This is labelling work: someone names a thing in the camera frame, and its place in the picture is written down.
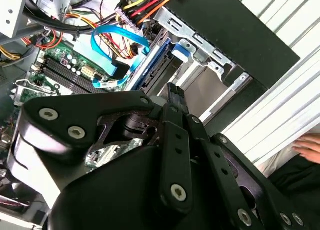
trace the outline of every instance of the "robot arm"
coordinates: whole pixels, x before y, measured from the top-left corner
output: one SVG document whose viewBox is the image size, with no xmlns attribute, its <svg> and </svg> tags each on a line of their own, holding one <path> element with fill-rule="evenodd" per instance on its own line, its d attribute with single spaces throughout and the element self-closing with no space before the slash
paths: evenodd
<svg viewBox="0 0 320 230">
<path fill-rule="evenodd" d="M 224 135 L 209 139 L 183 90 L 167 103 L 139 91 L 32 99 L 8 158 L 52 207 L 50 230 L 309 229 L 302 214 Z M 143 145 L 85 174 L 84 157 Z"/>
</svg>

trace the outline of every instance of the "person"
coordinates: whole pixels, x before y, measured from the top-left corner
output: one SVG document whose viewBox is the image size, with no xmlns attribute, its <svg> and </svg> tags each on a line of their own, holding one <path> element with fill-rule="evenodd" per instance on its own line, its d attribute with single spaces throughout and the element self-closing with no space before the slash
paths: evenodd
<svg viewBox="0 0 320 230">
<path fill-rule="evenodd" d="M 292 149 L 307 160 L 320 164 L 320 134 L 309 133 L 294 141 Z"/>
<path fill-rule="evenodd" d="M 310 229 L 320 229 L 320 125 L 258 168 L 289 198 Z"/>
<path fill-rule="evenodd" d="M 268 178 L 298 154 L 311 162 L 320 164 L 320 124 L 314 126 L 257 168 Z"/>
</svg>

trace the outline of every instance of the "person's hand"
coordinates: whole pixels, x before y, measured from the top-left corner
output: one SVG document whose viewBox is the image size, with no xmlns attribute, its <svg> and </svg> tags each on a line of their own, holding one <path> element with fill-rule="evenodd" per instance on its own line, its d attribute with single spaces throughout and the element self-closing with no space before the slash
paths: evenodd
<svg viewBox="0 0 320 230">
<path fill-rule="evenodd" d="M 320 134 L 305 134 L 294 142 L 293 150 L 311 162 L 320 164 Z"/>
</svg>

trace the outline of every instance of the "dark clothing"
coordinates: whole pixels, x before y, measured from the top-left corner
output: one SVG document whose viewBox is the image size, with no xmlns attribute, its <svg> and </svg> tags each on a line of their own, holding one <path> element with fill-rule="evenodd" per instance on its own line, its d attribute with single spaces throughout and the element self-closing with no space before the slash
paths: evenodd
<svg viewBox="0 0 320 230">
<path fill-rule="evenodd" d="M 269 180 L 301 210 L 310 229 L 320 230 L 320 164 L 297 155 Z"/>
</svg>

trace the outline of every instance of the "orange wire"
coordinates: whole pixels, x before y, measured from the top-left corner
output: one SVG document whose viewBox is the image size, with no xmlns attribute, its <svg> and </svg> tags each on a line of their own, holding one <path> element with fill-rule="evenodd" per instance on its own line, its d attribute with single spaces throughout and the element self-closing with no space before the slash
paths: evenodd
<svg viewBox="0 0 320 230">
<path fill-rule="evenodd" d="M 84 17 L 82 17 L 82 16 L 80 16 L 80 15 L 78 15 L 78 14 L 67 14 L 66 15 L 66 17 L 68 17 L 68 18 L 79 18 L 79 19 L 82 19 L 82 20 L 84 20 L 85 22 L 87 21 L 87 22 L 89 22 L 90 24 L 92 24 L 95 28 L 97 28 L 98 27 L 98 25 L 96 24 L 96 23 L 94 23 L 94 22 L 92 22 L 91 20 L 89 20 L 89 19 L 87 19 L 87 18 L 84 18 Z M 111 36 L 110 35 L 108 35 L 108 34 L 102 34 L 104 37 L 106 37 L 113 45 L 115 45 L 119 50 L 120 50 L 120 47 L 119 47 L 119 45 L 117 44 L 117 43 L 115 43 L 115 41 L 111 38 Z"/>
<path fill-rule="evenodd" d="M 164 0 L 161 4 L 159 4 L 156 8 L 154 8 L 149 14 L 147 14 L 145 17 L 140 20 L 137 25 L 143 23 L 147 18 L 149 18 L 152 14 L 154 14 L 158 9 L 160 9 L 162 6 L 167 4 L 170 0 Z"/>
<path fill-rule="evenodd" d="M 60 43 L 61 43 L 61 41 L 62 41 L 62 36 L 63 36 L 63 33 L 60 33 L 60 38 L 59 38 L 59 40 L 58 40 L 58 42 L 56 43 L 56 44 L 54 44 L 54 45 L 52 45 L 55 41 L 56 41 L 56 39 L 57 39 L 57 36 L 56 36 L 56 32 L 55 31 L 53 31 L 53 39 L 52 39 L 52 41 L 50 42 L 50 43 L 48 43 L 47 45 L 38 45 L 38 44 L 36 44 L 36 47 L 38 47 L 38 48 L 41 48 L 41 49 L 52 49 L 52 48 L 55 48 L 55 47 L 57 47 Z M 27 38 L 22 38 L 22 41 L 23 41 L 23 43 L 25 43 L 26 45 L 28 45 L 28 44 L 31 44 L 31 41 L 29 40 L 29 39 L 27 39 Z"/>
</svg>

